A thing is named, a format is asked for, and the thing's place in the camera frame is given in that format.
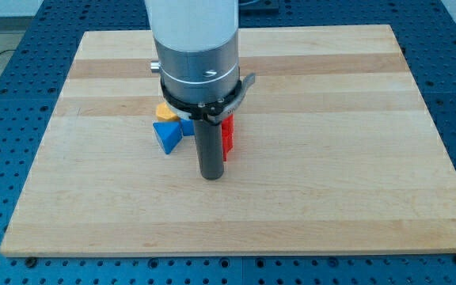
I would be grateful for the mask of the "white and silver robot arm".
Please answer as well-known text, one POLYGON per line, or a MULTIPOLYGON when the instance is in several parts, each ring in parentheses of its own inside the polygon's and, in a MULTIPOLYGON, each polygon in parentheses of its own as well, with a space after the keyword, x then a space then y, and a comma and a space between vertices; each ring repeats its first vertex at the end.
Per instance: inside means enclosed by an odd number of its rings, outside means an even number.
POLYGON ((161 83, 184 103, 212 103, 239 80, 237 0, 146 0, 161 83))

